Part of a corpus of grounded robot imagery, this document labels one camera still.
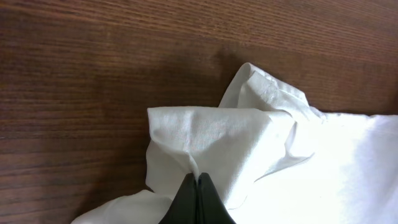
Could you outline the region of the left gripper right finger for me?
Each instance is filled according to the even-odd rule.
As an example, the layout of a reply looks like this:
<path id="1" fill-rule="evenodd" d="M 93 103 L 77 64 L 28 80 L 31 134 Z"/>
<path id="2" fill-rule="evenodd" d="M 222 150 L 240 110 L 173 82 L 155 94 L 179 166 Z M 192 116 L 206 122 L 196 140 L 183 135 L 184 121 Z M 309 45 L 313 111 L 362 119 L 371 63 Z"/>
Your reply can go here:
<path id="1" fill-rule="evenodd" d="M 198 179 L 197 223 L 199 224 L 235 224 L 225 208 L 217 189 L 207 173 L 201 173 Z"/>

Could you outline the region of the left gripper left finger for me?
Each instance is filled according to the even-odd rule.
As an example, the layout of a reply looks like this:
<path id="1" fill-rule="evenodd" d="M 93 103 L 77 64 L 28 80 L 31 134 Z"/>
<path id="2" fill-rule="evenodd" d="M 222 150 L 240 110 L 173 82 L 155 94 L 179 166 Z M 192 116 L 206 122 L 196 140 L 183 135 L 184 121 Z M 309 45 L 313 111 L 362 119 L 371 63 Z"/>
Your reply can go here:
<path id="1" fill-rule="evenodd" d="M 197 211 L 197 184 L 193 174 L 183 179 L 167 213 L 159 224 L 195 224 Z"/>

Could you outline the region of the white t-shirt with robot print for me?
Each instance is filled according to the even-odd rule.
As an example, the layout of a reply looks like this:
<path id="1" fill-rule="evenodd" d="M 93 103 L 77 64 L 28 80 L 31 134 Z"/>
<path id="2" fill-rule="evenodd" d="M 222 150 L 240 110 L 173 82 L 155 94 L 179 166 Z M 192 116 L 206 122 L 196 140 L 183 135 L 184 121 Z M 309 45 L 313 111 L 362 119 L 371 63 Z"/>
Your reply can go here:
<path id="1" fill-rule="evenodd" d="M 76 223 L 159 223 L 185 176 L 198 188 L 203 172 L 236 223 L 397 222 L 395 115 L 321 112 L 250 63 L 216 108 L 147 114 L 147 188 Z"/>

